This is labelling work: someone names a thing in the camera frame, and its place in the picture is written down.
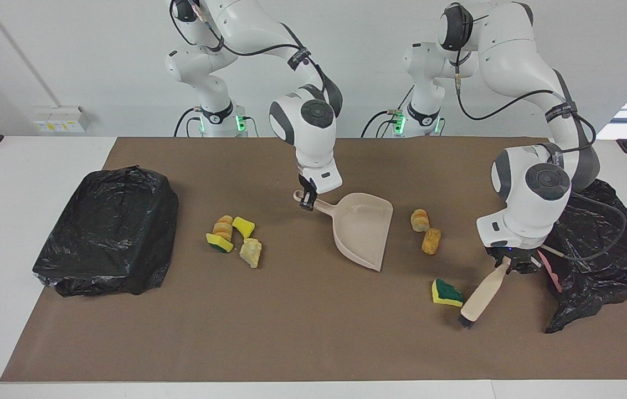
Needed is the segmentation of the beige hand brush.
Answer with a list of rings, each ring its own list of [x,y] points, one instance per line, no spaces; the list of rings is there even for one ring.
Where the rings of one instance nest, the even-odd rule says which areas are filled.
[[[458,321],[463,328],[469,329],[480,318],[503,283],[511,265],[511,258],[504,257],[498,267],[481,281],[460,310]]]

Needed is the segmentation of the beige plastic dustpan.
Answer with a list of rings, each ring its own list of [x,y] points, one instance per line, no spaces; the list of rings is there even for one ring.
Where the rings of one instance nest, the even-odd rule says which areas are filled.
[[[337,204],[321,199],[314,209],[332,219],[333,238],[342,255],[370,270],[382,270],[394,206],[368,193],[349,193]]]

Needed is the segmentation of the green and yellow sponge wedge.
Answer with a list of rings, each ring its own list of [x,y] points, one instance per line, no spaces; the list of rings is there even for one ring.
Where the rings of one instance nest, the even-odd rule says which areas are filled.
[[[443,279],[435,279],[431,283],[431,298],[437,305],[450,305],[462,308],[465,298],[455,287]]]

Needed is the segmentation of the plain yellow sponge piece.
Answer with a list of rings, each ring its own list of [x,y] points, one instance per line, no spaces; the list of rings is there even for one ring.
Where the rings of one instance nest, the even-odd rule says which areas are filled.
[[[233,227],[242,235],[243,238],[250,238],[255,230],[255,223],[243,219],[242,217],[235,217],[232,222]]]

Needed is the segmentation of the pale croissant piece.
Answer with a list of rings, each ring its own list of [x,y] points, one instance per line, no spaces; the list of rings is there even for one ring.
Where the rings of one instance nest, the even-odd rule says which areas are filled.
[[[245,238],[239,255],[252,269],[257,269],[262,250],[263,245],[257,238]]]

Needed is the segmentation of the yellow sponge with green pad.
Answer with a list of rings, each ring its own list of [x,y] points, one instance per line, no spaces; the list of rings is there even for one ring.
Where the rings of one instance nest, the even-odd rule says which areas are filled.
[[[205,239],[210,247],[218,250],[222,253],[230,253],[233,250],[234,245],[232,242],[227,240],[226,238],[220,237],[220,235],[215,235],[214,233],[207,233],[205,235]]]

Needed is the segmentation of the pink bin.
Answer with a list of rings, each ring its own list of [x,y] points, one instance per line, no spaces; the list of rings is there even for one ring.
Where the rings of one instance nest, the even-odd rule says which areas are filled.
[[[537,251],[537,255],[539,256],[539,259],[542,261],[542,265],[544,266],[544,269],[547,271],[547,275],[549,277],[549,280],[551,281],[552,290],[554,290],[554,292],[556,293],[562,293],[563,288],[562,288],[561,283],[559,282],[559,276],[557,275],[557,273],[554,272],[554,270],[552,270],[551,263],[547,259],[547,256],[544,255],[544,253],[542,253],[541,250]]]

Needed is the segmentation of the black bag over pink bin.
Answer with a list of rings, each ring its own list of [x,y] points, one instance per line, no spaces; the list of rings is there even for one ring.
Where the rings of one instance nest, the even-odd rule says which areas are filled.
[[[594,180],[580,198],[570,197],[540,250],[563,288],[556,293],[547,284],[558,308],[546,333],[627,300],[627,208],[604,180]]]

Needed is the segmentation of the black trash bag bin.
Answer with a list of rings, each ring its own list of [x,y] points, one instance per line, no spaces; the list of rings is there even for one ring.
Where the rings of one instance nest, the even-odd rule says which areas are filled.
[[[63,297],[141,295],[169,271],[179,197],[140,166],[91,172],[49,233],[32,271]]]

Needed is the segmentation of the brown table mat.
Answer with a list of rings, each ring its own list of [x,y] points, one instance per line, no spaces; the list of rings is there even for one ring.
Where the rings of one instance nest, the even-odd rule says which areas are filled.
[[[470,295],[492,270],[476,220],[501,209],[489,172],[531,138],[339,139],[351,192],[392,202],[381,272],[352,263],[331,219],[293,200],[294,151],[280,139],[120,138],[106,169],[165,175],[179,197],[161,288],[63,298],[45,288],[2,381],[354,381],[627,379],[627,301],[546,334],[557,302],[545,273],[509,275],[471,329],[436,305],[440,278]],[[442,232],[435,255],[410,215]],[[205,239],[222,215],[256,227],[257,269]]]

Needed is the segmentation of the white wall socket box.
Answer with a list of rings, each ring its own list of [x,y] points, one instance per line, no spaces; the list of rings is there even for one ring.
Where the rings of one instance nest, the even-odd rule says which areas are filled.
[[[32,124],[40,133],[76,133],[88,131],[91,120],[81,106],[33,107]]]

